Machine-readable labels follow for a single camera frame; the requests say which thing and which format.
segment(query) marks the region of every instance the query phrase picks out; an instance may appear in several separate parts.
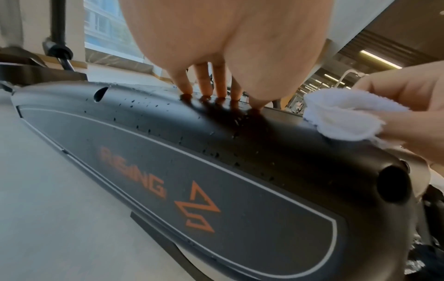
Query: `orange logo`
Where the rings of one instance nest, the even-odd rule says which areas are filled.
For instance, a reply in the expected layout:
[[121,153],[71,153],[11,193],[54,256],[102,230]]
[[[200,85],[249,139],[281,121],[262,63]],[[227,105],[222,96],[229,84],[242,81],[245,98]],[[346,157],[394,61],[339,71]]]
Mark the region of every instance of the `orange logo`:
[[163,185],[162,179],[152,174],[147,175],[145,172],[142,173],[136,165],[127,166],[125,159],[123,159],[118,155],[113,155],[111,151],[106,147],[102,147],[100,151],[100,156],[102,158],[102,161],[113,166],[115,169],[117,169],[124,176],[128,177],[130,180],[142,183],[142,185],[146,189],[150,190],[157,196],[166,199],[167,191],[162,186]]
[[[186,226],[214,233],[214,229],[211,227],[211,225],[207,222],[207,220],[203,216],[190,213],[185,209],[185,208],[193,208],[199,210],[206,210],[210,212],[221,212],[221,210],[219,210],[219,208],[213,203],[213,201],[208,197],[208,195],[205,194],[205,192],[200,188],[200,186],[197,185],[195,181],[193,181],[193,185],[191,187],[190,201],[194,201],[196,199],[197,192],[199,192],[199,194],[203,197],[205,202],[208,203],[208,205],[202,205],[190,202],[180,202],[180,201],[175,201],[174,203],[176,203],[177,207],[179,207],[182,213],[184,213],[185,216],[188,218],[185,223]],[[193,223],[191,219],[196,219],[201,223]]]

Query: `fluorescent light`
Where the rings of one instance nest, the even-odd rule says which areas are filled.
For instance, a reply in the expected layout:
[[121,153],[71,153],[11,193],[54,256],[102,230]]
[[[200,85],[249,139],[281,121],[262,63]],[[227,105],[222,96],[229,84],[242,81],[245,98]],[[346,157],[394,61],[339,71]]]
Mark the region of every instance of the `fluorescent light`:
[[333,81],[336,81],[336,82],[339,81],[338,79],[336,79],[336,78],[334,78],[334,77],[331,77],[330,75],[324,74],[324,76],[327,77],[327,78],[330,78],[330,79],[333,80]]
[[401,69],[401,68],[402,68],[401,66],[399,66],[399,65],[397,65],[397,64],[394,64],[393,62],[389,62],[389,61],[387,61],[387,60],[384,60],[383,58],[378,57],[378,56],[376,56],[376,55],[373,55],[372,53],[369,53],[369,52],[367,52],[367,51],[365,51],[365,50],[360,51],[360,53],[361,53],[361,54],[364,54],[364,55],[367,55],[367,56],[369,56],[369,57],[372,57],[372,58],[374,58],[374,59],[376,59],[376,60],[379,60],[380,62],[383,62],[383,63],[385,63],[385,64],[387,64],[387,65],[389,65],[389,66],[391,66],[391,67],[394,67],[394,68],[396,68],[396,69]]

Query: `glass pane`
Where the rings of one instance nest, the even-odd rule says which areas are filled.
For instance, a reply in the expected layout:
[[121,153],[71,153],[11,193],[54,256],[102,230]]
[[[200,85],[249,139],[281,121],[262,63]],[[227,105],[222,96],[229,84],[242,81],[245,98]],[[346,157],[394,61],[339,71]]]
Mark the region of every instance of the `glass pane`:
[[143,60],[118,0],[84,0],[85,46],[114,56]]

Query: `ceiling light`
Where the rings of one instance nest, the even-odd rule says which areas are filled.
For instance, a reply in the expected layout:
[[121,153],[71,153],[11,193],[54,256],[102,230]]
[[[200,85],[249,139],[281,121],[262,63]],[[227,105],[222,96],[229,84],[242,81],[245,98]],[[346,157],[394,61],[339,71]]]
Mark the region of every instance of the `ceiling light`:
[[385,63],[385,64],[387,64],[387,65],[389,65],[389,66],[391,66],[391,67],[394,67],[394,68],[396,68],[396,69],[401,69],[401,68],[402,68],[401,66],[399,66],[399,65],[397,65],[397,64],[394,64],[393,62],[389,62],[389,61],[387,61],[387,60],[384,60],[383,58],[378,57],[378,56],[376,56],[376,55],[373,55],[372,53],[369,53],[369,52],[367,52],[367,51],[365,51],[365,50],[360,51],[360,53],[361,53],[361,54],[364,54],[364,55],[367,55],[367,56],[369,56],[369,57],[372,57],[372,58],[374,58],[374,59],[376,59],[376,60],[379,60],[380,62],[383,62],[383,63]]
[[330,79],[333,80],[333,81],[336,81],[336,82],[339,81],[338,79],[336,79],[336,78],[334,78],[334,77],[331,77],[330,75],[324,74],[324,76],[327,77],[327,78],[330,78]]

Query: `brown ceiling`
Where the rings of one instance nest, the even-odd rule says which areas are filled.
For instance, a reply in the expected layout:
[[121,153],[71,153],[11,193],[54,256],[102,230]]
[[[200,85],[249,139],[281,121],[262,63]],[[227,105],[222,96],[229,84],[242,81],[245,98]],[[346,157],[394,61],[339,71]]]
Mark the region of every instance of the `brown ceiling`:
[[389,69],[360,55],[367,50],[400,66],[444,60],[444,0],[395,0],[340,54],[375,71]]

